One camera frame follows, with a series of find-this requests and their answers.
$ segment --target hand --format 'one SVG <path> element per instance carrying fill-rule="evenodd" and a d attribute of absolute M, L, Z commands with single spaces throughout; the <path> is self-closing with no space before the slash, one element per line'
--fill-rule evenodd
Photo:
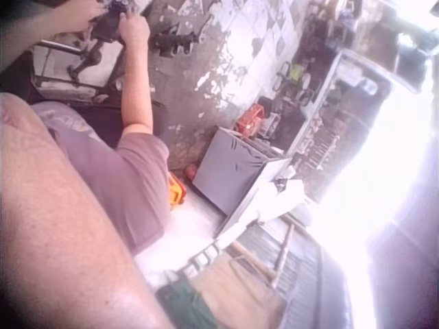
<path fill-rule="evenodd" d="M 121 13 L 119 31 L 127 47 L 148 47 L 150 26 L 145 17 L 131 12 Z"/>
<path fill-rule="evenodd" d="M 51 20 L 57 33 L 79 32 L 88 27 L 88 22 L 105 14 L 104 4 L 96 0 L 69 0 L 51 11 Z"/>

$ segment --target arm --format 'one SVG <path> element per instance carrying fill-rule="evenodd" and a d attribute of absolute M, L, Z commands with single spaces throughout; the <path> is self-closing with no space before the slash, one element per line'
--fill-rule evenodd
<path fill-rule="evenodd" d="M 122 136 L 131 132 L 152 134 L 152 105 L 148 76 L 150 28 L 138 14 L 121 14 L 121 37 L 126 44 L 126 70 L 122 92 Z"/>
<path fill-rule="evenodd" d="M 25 17 L 0 30 L 0 72 L 25 50 L 55 34 L 85 29 L 88 21 L 105 12 L 96 0 L 70 0 L 55 9 Z"/>

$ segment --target metal pipe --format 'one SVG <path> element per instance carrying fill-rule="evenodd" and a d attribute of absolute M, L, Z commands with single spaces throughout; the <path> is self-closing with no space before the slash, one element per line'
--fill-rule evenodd
<path fill-rule="evenodd" d="M 71 53 L 72 55 L 76 55 L 76 56 L 81 56 L 84 53 L 84 51 L 79 48 L 64 45 L 62 43 L 58 43 L 50 40 L 41 40 L 39 43 L 37 43 L 37 45 L 53 50 L 63 51 L 65 53 Z"/>

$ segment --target sunlight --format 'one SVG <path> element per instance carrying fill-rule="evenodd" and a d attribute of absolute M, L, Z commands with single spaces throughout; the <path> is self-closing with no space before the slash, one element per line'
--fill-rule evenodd
<path fill-rule="evenodd" d="M 419 172 L 431 138 L 431 83 L 418 95 L 394 87 L 309 229 L 346 273 L 355 328 L 376 328 L 365 242 L 392 218 Z"/>

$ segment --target concrete floor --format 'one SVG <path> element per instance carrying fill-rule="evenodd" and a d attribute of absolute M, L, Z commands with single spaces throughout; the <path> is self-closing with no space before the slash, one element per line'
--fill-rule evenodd
<path fill-rule="evenodd" d="M 153 99 L 170 113 L 169 168 L 196 162 L 216 125 L 232 127 L 258 96 L 273 97 L 272 86 L 290 61 L 302 34 L 309 0 L 167 0 L 154 4 L 152 34 L 180 22 L 180 33 L 198 31 L 213 15 L 204 41 L 190 55 L 152 54 Z"/>

